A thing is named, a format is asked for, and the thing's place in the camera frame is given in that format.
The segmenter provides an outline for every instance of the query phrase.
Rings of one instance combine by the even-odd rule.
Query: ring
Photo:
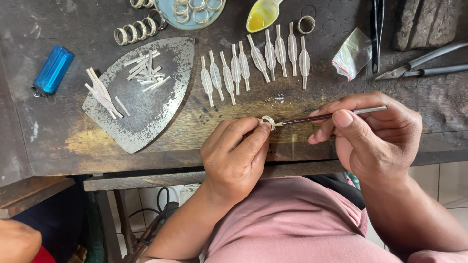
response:
[[[144,0],[138,0],[137,4],[134,4],[135,0],[130,0],[130,4],[132,5],[132,7],[134,8],[140,8],[143,6],[143,2]]]
[[[128,41],[128,43],[135,43],[138,41],[138,32],[137,29],[133,25],[124,25],[122,28],[125,33],[127,32],[128,29],[132,30],[132,39]]]
[[[195,19],[195,14],[196,14],[198,11],[195,11],[195,10],[193,11],[193,21],[194,21],[195,23],[199,24],[199,25],[204,25],[204,24],[206,24],[206,22],[208,22],[208,18],[209,18],[208,10],[206,10],[205,8],[203,8],[202,10],[205,10],[205,12],[206,12],[206,18],[205,18],[205,20],[203,20],[203,21],[201,21],[201,22],[200,22],[200,21],[197,21],[197,20]]]
[[[165,29],[167,26],[166,19],[164,19],[164,16],[162,15],[161,11],[159,11],[158,9],[151,9],[151,11],[149,11],[148,17],[152,19],[155,13],[158,13],[159,16],[161,17],[161,23],[159,23],[159,27],[157,29],[158,31],[161,31]]]
[[[177,6],[177,4],[174,4],[172,6],[172,10],[174,11],[174,14],[176,14],[177,16],[186,16],[189,14],[189,5],[186,4],[185,5],[187,8],[186,9],[183,9],[182,12],[179,12],[178,10],[183,8],[184,6]]]
[[[185,17],[185,19],[182,20],[182,21],[178,20],[177,17],[179,17],[179,16],[176,15],[176,14],[174,13],[174,20],[175,20],[177,23],[179,23],[179,24],[185,24],[185,23],[187,23],[187,22],[189,21],[189,19],[190,19],[190,15],[188,15],[188,14],[187,14],[187,16]]]
[[[142,21],[136,21],[133,23],[133,27],[136,29],[138,26],[141,28],[141,37],[138,40],[145,40],[148,37],[148,33],[146,30],[146,25]]]
[[[275,121],[274,121],[270,116],[266,116],[266,115],[263,116],[263,117],[262,117],[262,120],[260,120],[260,124],[264,123],[263,120],[266,120],[267,122],[270,123],[270,125],[271,125],[271,130],[274,130],[274,129],[275,129],[275,127],[276,127],[276,126],[275,126]]]
[[[312,29],[309,32],[304,32],[304,31],[302,31],[302,29],[300,29],[300,23],[302,22],[303,19],[307,19],[312,23]],[[308,34],[308,33],[312,32],[314,30],[314,28],[315,28],[315,19],[313,17],[309,16],[309,15],[303,16],[299,20],[299,22],[297,23],[297,30],[302,34]]]
[[[218,11],[221,9],[221,7],[223,6],[223,0],[219,0],[219,6],[215,7],[215,8],[212,8],[211,6],[208,5],[208,1],[206,2],[206,7],[211,10],[211,11]]]
[[[189,7],[193,10],[193,11],[200,11],[202,10],[204,7],[205,7],[205,0],[202,0],[202,3],[197,6],[197,7],[193,7],[190,3],[193,2],[193,0],[190,0],[189,1]]]
[[[147,8],[152,8],[154,6],[154,0],[148,0],[146,4],[145,1],[143,1],[143,6]]]
[[[143,24],[145,24],[145,21],[148,23],[149,27],[151,28],[151,31],[148,33],[148,36],[154,36],[156,33],[156,24],[154,23],[154,20],[149,17],[145,17],[143,18],[143,20],[141,20]]]
[[[120,42],[120,39],[118,38],[119,33],[122,34],[122,42]],[[118,28],[118,29],[114,30],[114,38],[115,38],[117,44],[119,44],[121,46],[125,46],[126,44],[128,44],[127,32],[125,32],[125,30],[123,30],[121,28]]]

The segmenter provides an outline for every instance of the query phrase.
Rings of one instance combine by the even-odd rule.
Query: lighter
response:
[[[34,91],[34,97],[47,97],[54,94],[72,59],[72,53],[63,47],[54,46],[34,80],[31,88]]]

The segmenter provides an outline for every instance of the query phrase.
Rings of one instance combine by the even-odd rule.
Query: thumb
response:
[[[372,154],[379,140],[371,127],[350,110],[338,110],[333,114],[333,123],[337,131],[345,137],[355,151]]]

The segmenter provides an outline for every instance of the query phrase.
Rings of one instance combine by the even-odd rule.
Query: wooden workbench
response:
[[[2,70],[0,98],[9,100],[8,92],[11,92],[14,104],[0,103],[0,115],[8,119],[2,121],[2,126],[7,124],[9,129],[0,131],[2,140],[8,141],[2,143],[0,149],[1,156],[5,157],[0,159],[0,186],[31,175],[200,166],[199,148],[222,119],[269,115],[279,121],[306,116],[323,103],[370,90],[380,90],[422,115],[424,129],[419,148],[420,163],[468,160],[468,72],[375,81],[376,75],[368,65],[351,82],[336,73],[331,60],[344,39],[356,26],[368,33],[365,0],[284,1],[275,24],[281,24],[281,34],[286,43],[289,22],[297,22],[303,15],[311,15],[317,21],[313,33],[306,35],[311,58],[307,90],[301,89],[300,75],[292,77],[289,61],[286,63],[288,77],[282,77],[281,66],[277,64],[277,81],[266,84],[249,56],[251,90],[246,92],[242,81],[236,106],[231,105],[225,90],[224,102],[214,92],[216,107],[210,108],[199,77],[200,56],[207,57],[209,50],[214,54],[223,51],[230,61],[230,44],[240,40],[244,51],[250,53],[245,21],[253,2],[229,0],[219,19],[199,31],[186,32],[168,26],[145,41],[119,46],[113,38],[114,29],[141,20],[149,12],[147,8],[134,9],[128,0],[3,0],[0,4],[0,24],[3,25],[0,28],[0,47],[5,75]],[[462,14],[468,14],[468,3],[462,5]],[[390,50],[395,10],[396,3],[387,2],[381,73],[426,52]],[[272,26],[270,31],[274,41],[276,30]],[[468,16],[461,15],[456,39],[463,38],[467,32]],[[129,155],[82,111],[81,105],[88,93],[83,85],[89,82],[85,69],[93,67],[103,72],[130,50],[175,36],[189,36],[196,40],[195,64],[187,94],[177,114],[158,138],[140,152]],[[263,52],[264,33],[255,33],[252,37]],[[75,59],[54,97],[34,98],[29,87],[54,45],[64,46],[75,54]],[[219,56],[215,57],[221,66]],[[424,66],[454,65],[466,62],[467,58],[468,49],[464,49]],[[277,128],[270,137],[267,160],[335,159],[333,140],[315,146],[307,143],[313,130],[312,124]],[[13,148],[15,154],[5,154]],[[441,154],[446,154],[445,158],[437,159]],[[17,168],[4,165],[11,163],[15,163]]]

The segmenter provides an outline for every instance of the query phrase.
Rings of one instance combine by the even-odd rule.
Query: plastic bag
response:
[[[346,76],[348,81],[351,81],[371,59],[372,42],[359,28],[356,28],[345,40],[332,63],[338,74]]]

